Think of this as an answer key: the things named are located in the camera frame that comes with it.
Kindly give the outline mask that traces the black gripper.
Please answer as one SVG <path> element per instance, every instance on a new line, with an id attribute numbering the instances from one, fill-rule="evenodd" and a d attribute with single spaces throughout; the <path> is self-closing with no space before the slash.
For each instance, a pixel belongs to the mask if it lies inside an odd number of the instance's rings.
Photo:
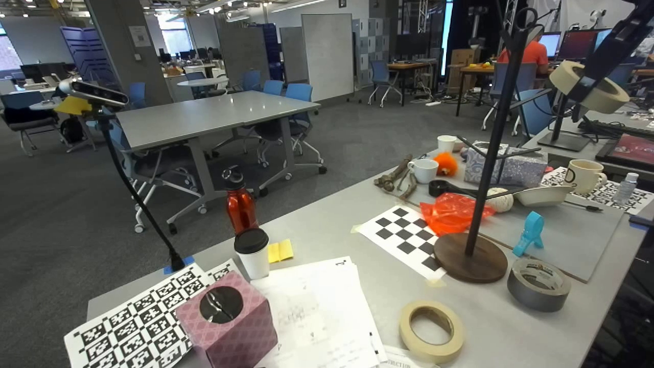
<path id="1" fill-rule="evenodd" d="M 619 20 L 584 61 L 582 87 L 597 87 L 654 31 L 654 0 L 630 0 L 633 11 Z"/>

